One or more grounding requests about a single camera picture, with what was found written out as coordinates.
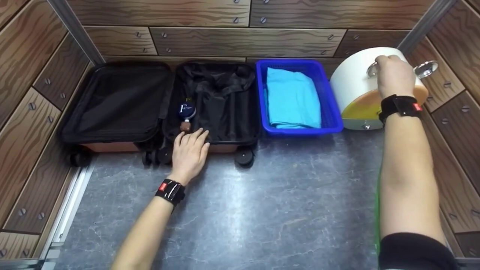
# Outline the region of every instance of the red label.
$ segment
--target red label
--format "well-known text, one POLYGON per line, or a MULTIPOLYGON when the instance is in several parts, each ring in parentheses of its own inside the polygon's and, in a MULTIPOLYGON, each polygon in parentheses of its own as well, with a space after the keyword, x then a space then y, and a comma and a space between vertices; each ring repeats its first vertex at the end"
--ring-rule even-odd
POLYGON ((413 106, 417 111, 423 110, 418 103, 413 103, 413 106))
POLYGON ((158 188, 158 190, 160 190, 160 191, 165 191, 165 188, 166 188, 166 187, 167 187, 167 184, 166 184, 166 183, 162 183, 162 184, 160 185, 160 187, 158 188))

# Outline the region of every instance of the white container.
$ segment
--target white container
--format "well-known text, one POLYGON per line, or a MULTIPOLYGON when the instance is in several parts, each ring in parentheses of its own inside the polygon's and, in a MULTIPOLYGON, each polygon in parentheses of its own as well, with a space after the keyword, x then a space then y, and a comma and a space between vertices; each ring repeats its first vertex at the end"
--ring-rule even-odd
MULTIPOLYGON (((402 52, 395 48, 365 49, 345 59, 330 79, 344 127, 347 129, 371 130, 383 126, 378 120, 382 99, 378 92, 377 77, 374 75, 375 59, 379 55, 397 55, 408 62, 402 52)), ((437 67, 437 62, 429 61, 414 69, 417 74, 414 95, 420 105, 428 96, 428 90, 420 78, 429 76, 437 67)))

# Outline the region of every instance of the wood grain wall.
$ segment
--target wood grain wall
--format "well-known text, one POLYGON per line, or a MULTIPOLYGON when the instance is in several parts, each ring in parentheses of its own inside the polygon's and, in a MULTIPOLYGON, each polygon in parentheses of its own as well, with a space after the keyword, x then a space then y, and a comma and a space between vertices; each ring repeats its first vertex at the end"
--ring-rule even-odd
POLYGON ((67 1, 106 59, 327 58, 333 70, 360 50, 398 46, 434 2, 67 1))
POLYGON ((0 260, 34 258, 72 178, 58 122, 89 60, 46 0, 0 2, 0 260))
POLYGON ((480 258, 480 15, 459 0, 407 55, 414 65, 438 60, 423 80, 422 114, 440 191, 445 235, 457 257, 480 258))

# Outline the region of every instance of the hand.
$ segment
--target hand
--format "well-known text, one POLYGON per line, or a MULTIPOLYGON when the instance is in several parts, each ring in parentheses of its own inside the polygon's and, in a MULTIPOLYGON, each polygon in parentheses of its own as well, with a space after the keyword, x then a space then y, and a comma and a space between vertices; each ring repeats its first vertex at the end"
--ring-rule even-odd
POLYGON ((410 64, 397 55, 381 55, 375 61, 378 63, 378 91, 382 99, 391 95, 413 97, 416 76, 410 64))
POLYGON ((205 165, 210 143, 205 143, 208 130, 203 132, 200 128, 192 134, 180 133, 173 145, 172 173, 168 176, 186 186, 190 180, 197 176, 205 165))

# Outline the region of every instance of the metal handle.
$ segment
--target metal handle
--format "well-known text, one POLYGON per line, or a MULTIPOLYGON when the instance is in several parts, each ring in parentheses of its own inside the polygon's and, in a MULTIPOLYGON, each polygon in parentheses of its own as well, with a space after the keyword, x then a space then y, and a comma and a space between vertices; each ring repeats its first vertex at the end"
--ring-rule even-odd
MULTIPOLYGON (((367 69, 367 75, 369 78, 375 77, 378 73, 377 69, 378 63, 374 62, 371 64, 367 69)), ((423 79, 426 78, 432 73, 434 73, 438 69, 438 62, 437 61, 427 61, 423 64, 420 64, 413 68, 413 73, 419 78, 423 79)))

